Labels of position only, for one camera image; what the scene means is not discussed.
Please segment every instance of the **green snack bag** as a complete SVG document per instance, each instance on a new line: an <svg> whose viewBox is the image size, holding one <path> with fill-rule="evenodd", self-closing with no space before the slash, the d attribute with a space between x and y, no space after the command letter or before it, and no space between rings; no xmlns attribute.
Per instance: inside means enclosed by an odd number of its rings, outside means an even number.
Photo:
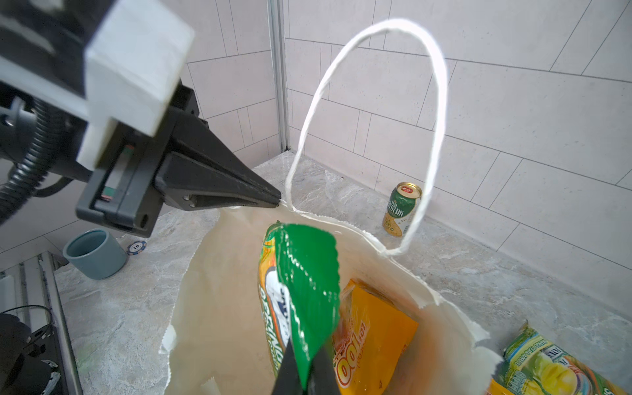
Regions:
<svg viewBox="0 0 632 395"><path fill-rule="evenodd" d="M516 395L627 395L528 323L505 349L504 386Z"/></svg>
<svg viewBox="0 0 632 395"><path fill-rule="evenodd" d="M303 389L312 359L338 325L337 255L330 233L278 221L262 247L258 288L272 368L277 375L291 338Z"/></svg>

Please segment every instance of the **beverage can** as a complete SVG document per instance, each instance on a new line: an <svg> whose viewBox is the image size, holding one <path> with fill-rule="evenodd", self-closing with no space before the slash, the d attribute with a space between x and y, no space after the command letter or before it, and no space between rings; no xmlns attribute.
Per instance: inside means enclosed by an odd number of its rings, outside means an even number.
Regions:
<svg viewBox="0 0 632 395"><path fill-rule="evenodd" d="M408 231L410 221L422 197L422 189L413 183L399 183L393 192L382 226L393 236L401 237Z"/></svg>

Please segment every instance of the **white rope handle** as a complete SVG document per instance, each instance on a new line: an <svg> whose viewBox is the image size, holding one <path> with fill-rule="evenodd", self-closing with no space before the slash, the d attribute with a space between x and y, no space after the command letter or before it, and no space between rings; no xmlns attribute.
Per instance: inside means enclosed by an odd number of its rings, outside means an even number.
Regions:
<svg viewBox="0 0 632 395"><path fill-rule="evenodd" d="M413 241L413 236L417 232L419 225L423 219L423 216L426 214L426 210L428 209L428 204L430 203L430 198L432 197L432 189L434 187L435 178L437 176L437 170L439 168L439 154L441 152L441 145L443 144L443 138L446 134L446 109L447 109L447 70L446 70L446 61L443 58L443 53L439 49L437 42L432 38L430 33L428 33L421 26L405 19L391 19L387 21L383 21L380 23L376 23L373 26L367 27L362 30L360 33L356 34L355 37L351 39L340 51L338 56L331 63L325 75L323 76L316 93L314 94L314 98L312 100L312 104L310 105L310 109L307 112L307 117L305 118L305 122L303 123L303 128L301 129L301 136L298 140L298 150L296 151L296 156L294 157L294 161L292 162L292 166L289 169L288 177L285 179L285 192L286 198L288 201L288 206L291 210L297 211L296 207L292 204L292 178L294 177L294 173L296 172L296 168L298 167L298 161L303 154L303 149L305 148L305 140L307 139L307 130L310 127L310 123L312 123L312 118L314 117L314 113L316 112L316 106L322 97L323 91L325 87L331 80L332 75L338 66L342 63L342 61L347 57L347 55L360 44L360 42L369 38L372 35L381 33L381 32L403 32L412 35L421 41L425 47L428 49L430 53L430 60L432 61L432 68L434 70L434 76L437 80L437 86L439 88L438 94L438 107L437 107L437 128L434 133L434 137L432 139L432 149L430 151L430 164L428 165L428 171L426 173L425 184L423 188L422 200L420 202L419 208L415 212L413 216L413 220L408 228L408 232L404 235L404 238L401 241L399 247L394 248L392 250L384 250L382 252L383 255L393 256L393 255L401 255L408 251L410 247L410 243Z"/></svg>

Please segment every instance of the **marble countertop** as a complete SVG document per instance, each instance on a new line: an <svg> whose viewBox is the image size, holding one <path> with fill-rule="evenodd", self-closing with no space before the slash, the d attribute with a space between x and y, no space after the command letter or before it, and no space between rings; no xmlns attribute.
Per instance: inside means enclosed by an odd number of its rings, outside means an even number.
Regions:
<svg viewBox="0 0 632 395"><path fill-rule="evenodd" d="M255 172L283 190L294 154ZM399 242L382 229L387 197L303 159L293 200L301 210L335 217ZM55 273L85 394L162 394L167 356L158 354L181 278L217 210L172 210L158 219L147 248L110 278L95 281L72 265ZM119 239L126 248L136 236ZM398 262L487 329L483 345L502 354L529 320L545 337L632 392L632 323L599 302L501 253L427 219Z"/></svg>

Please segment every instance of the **yellow snack package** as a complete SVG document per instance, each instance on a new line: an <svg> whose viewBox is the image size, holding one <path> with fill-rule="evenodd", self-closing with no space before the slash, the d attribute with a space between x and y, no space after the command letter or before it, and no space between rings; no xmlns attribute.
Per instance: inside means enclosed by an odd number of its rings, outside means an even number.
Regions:
<svg viewBox="0 0 632 395"><path fill-rule="evenodd" d="M380 395L418 324L357 280L349 281L340 301L340 321L332 336L340 392Z"/></svg>
<svg viewBox="0 0 632 395"><path fill-rule="evenodd" d="M516 395L627 395L528 323L505 349L501 377Z"/></svg>
<svg viewBox="0 0 632 395"><path fill-rule="evenodd" d="M508 389L498 384L494 379L489 383L486 395L513 395Z"/></svg>

